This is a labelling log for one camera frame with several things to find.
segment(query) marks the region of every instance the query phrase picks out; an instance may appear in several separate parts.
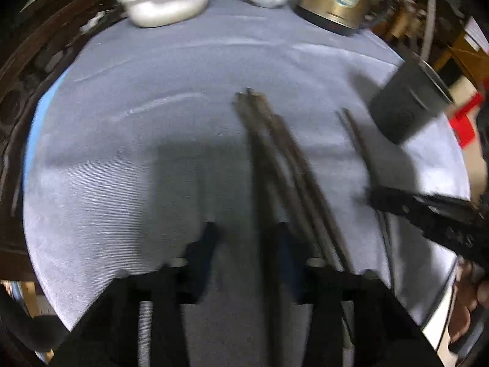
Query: black cup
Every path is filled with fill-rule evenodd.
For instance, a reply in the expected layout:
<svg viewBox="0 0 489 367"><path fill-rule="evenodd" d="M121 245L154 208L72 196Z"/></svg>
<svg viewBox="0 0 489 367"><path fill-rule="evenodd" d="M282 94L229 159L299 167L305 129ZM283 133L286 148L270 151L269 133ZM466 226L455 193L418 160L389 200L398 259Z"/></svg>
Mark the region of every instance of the black cup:
<svg viewBox="0 0 489 367"><path fill-rule="evenodd" d="M406 58L387 85L370 102L377 128L399 145L437 117L453 98L433 68Z"/></svg>

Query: chopsticks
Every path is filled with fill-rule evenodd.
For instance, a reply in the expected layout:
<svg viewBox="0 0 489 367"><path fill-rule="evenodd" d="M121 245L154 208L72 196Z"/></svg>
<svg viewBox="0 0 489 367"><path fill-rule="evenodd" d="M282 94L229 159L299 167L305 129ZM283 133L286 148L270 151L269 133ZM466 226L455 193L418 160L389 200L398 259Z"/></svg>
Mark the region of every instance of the chopsticks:
<svg viewBox="0 0 489 367"><path fill-rule="evenodd" d="M314 256L352 272L353 264L331 208L283 118L273 113L263 94L249 88L236 94L234 107L262 148L272 184L292 226L309 242Z"/></svg>

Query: red object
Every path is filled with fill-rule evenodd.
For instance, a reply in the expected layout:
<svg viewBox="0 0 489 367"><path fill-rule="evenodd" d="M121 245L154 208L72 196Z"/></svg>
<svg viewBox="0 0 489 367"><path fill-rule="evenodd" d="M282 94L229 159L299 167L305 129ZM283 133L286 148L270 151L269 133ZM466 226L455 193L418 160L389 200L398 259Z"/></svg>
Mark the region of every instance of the red object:
<svg viewBox="0 0 489 367"><path fill-rule="evenodd" d="M462 149L475 139L475 131L472 123L467 117L467 113L469 113L476 106L480 105L483 101L484 97L481 93L477 92L474 94L472 99L470 99L465 106L457 110L453 117L449 120L453 132L457 136L459 145Z"/></svg>

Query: table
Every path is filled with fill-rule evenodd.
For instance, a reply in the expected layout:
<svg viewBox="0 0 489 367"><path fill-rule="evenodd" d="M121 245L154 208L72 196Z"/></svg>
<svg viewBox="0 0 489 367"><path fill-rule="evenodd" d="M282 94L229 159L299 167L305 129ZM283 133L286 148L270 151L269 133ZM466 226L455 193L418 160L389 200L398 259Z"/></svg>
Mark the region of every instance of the table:
<svg viewBox="0 0 489 367"><path fill-rule="evenodd" d="M266 365L250 157L231 106L246 87L265 93L291 128L355 270L375 269L389 284L367 171L339 109L359 122L382 184L469 197L445 117L402 148L369 117L366 104L401 62L369 31L346 38L289 7L245 0L210 0L202 15L162 28L126 20L94 37L40 102L26 151L26 240L62 321L72 328L120 269L148 272L178 256L212 219L226 237L208 294L185 308L192 364ZM403 220L391 224L395 292L423 324L455 255ZM284 365L300 365L308 313L285 304Z"/></svg>

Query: wooden furniture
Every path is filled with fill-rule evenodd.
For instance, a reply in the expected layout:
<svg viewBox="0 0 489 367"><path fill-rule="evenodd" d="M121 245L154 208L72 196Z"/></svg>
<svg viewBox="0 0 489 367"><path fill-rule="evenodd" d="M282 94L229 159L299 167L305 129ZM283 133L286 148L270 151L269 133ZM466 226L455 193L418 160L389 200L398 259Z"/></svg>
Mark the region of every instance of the wooden furniture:
<svg viewBox="0 0 489 367"><path fill-rule="evenodd" d="M479 89L484 79L489 77L489 57L482 48L476 51L466 40L465 35L465 31L462 31L453 45L442 52L433 69L439 72L453 58L463 75L476 89Z"/></svg>
<svg viewBox="0 0 489 367"><path fill-rule="evenodd" d="M81 31L98 12L105 12L98 25ZM36 281L24 239L22 175L37 103L121 12L116 0L36 0L0 31L0 279Z"/></svg>

